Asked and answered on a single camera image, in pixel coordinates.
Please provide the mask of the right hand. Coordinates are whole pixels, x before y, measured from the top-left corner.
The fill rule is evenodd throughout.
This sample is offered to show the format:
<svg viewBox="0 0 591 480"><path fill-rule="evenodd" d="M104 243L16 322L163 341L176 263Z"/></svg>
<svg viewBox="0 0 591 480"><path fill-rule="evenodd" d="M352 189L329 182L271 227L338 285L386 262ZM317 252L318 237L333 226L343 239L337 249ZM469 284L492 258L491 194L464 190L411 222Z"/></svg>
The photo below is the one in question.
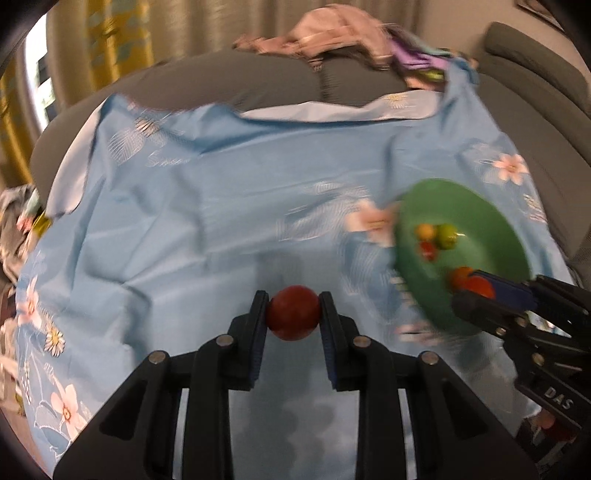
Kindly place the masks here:
<svg viewBox="0 0 591 480"><path fill-rule="evenodd" d="M547 411L542 409L536 416L535 416L535 425L543 430L550 429L556 421L555 416Z"/></svg>

